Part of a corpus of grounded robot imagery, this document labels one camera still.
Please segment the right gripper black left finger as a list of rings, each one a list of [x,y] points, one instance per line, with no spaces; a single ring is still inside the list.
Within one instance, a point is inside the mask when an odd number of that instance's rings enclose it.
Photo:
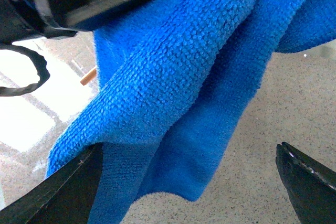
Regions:
[[[1,223],[87,223],[101,172],[102,144],[85,151],[1,210]]]

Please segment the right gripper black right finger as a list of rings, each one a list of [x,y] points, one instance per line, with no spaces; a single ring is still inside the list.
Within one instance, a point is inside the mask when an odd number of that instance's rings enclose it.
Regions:
[[[335,171],[286,142],[276,165],[301,223],[335,223]]]

